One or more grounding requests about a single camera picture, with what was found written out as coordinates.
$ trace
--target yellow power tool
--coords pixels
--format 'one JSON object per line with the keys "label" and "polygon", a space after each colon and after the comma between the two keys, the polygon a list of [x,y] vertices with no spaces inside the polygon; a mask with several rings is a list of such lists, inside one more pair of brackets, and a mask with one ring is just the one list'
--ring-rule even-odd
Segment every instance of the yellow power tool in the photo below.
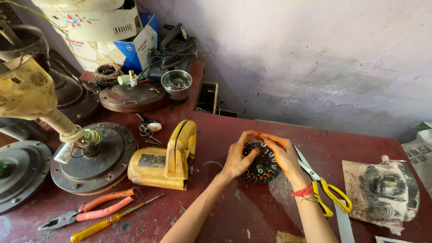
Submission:
{"label": "yellow power tool", "polygon": [[197,125],[184,120],[175,128],[167,148],[146,147],[135,151],[127,176],[138,185],[186,190],[188,161],[195,157]]}

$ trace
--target red wooden table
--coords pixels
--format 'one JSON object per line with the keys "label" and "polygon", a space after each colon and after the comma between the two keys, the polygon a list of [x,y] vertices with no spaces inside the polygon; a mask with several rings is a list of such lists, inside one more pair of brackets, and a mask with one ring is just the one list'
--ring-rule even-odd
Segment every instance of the red wooden table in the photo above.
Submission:
{"label": "red wooden table", "polygon": [[[142,113],[149,119],[162,124],[163,129],[155,137],[166,144],[177,124],[190,119],[197,124],[197,152],[193,161],[198,173],[191,176],[187,191],[139,186],[127,178],[107,192],[136,188],[140,197],[129,206],[135,206],[156,195],[165,196],[120,219],[117,224],[82,242],[116,243],[155,243],[159,242],[194,199],[221,171],[217,163],[225,163],[230,144],[236,142],[244,130],[259,130],[280,137],[288,137],[299,149],[312,168],[328,183],[344,190],[342,160],[377,164],[381,155],[392,159],[408,160],[399,142],[393,139],[348,134],[320,129],[302,128],[274,123],[257,122],[239,118],[195,112],[197,96],[203,78],[205,60],[195,58],[190,70],[193,77],[191,96],[186,103],[167,103],[162,108]],[[97,122],[117,122],[129,128],[138,141],[139,147],[146,147],[139,135],[141,120],[135,114],[112,112],[101,107],[93,116],[80,123],[81,126]],[[56,134],[48,142],[53,152],[60,144]],[[383,236],[411,242],[432,241],[432,200],[415,174],[420,188],[420,210],[411,222],[404,222],[405,230],[397,237],[387,228],[351,219],[356,242],[375,242],[375,236]],[[276,180],[263,185],[250,184],[237,178],[220,196],[215,207],[206,219],[196,242],[276,242],[278,231],[294,236],[303,236],[302,224],[294,199],[289,197],[289,185],[285,189],[285,177],[281,174]],[[0,242],[7,243],[47,243],[70,242],[70,236],[101,219],[82,221],[61,229],[48,232],[38,231],[42,223],[62,213],[77,209],[83,201],[91,201],[100,195],[79,196],[59,189],[47,178],[38,193],[19,209],[0,216]],[[323,201],[334,212],[333,202],[323,196]],[[116,203],[110,201],[100,208]],[[328,218],[330,226],[339,238],[336,216]]]}

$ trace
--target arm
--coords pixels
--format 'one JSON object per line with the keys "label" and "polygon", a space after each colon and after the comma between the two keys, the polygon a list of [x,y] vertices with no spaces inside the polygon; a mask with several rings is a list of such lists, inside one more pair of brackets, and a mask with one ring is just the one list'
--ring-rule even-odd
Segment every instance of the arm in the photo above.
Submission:
{"label": "arm", "polygon": [[221,173],[217,174],[204,192],[192,203],[186,212],[163,237],[161,243],[193,243],[207,215],[212,210],[223,190],[240,176],[259,154],[257,148],[244,157],[243,147],[254,131],[244,131],[237,143],[232,144]]}
{"label": "arm", "polygon": [[[301,190],[311,184],[311,180],[306,176],[297,161],[295,148],[289,139],[278,138],[259,132],[254,135],[259,139],[263,139],[267,146],[273,150],[276,162],[283,169],[294,191]],[[305,198],[314,198],[314,195],[308,195]],[[308,243],[337,242],[336,236],[330,229],[330,225],[324,217],[319,204],[316,201],[301,200],[298,197],[295,197],[295,200],[302,220],[306,241]]]}

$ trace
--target person's left hand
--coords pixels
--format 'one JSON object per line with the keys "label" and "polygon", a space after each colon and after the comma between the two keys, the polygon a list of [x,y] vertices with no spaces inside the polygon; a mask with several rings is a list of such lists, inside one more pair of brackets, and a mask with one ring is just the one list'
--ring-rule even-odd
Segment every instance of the person's left hand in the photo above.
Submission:
{"label": "person's left hand", "polygon": [[228,157],[226,158],[225,166],[221,172],[227,180],[232,181],[243,174],[243,172],[248,169],[249,165],[252,164],[254,158],[260,153],[258,148],[254,148],[246,157],[243,155],[245,143],[251,141],[248,139],[248,136],[255,133],[254,130],[244,131],[240,139],[229,147]]}

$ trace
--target red thread bracelet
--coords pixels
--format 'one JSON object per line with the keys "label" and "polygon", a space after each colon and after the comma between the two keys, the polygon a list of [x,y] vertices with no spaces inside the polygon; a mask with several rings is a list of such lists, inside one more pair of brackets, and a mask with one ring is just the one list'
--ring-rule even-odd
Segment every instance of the red thread bracelet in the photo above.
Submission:
{"label": "red thread bracelet", "polygon": [[297,195],[299,195],[299,196],[304,197],[304,196],[307,196],[307,195],[309,195],[309,194],[311,194],[311,193],[313,193],[313,192],[314,192],[314,188],[312,187],[312,185],[308,185],[308,186],[305,187],[304,189],[298,190],[298,191],[296,191],[295,193],[296,193]]}

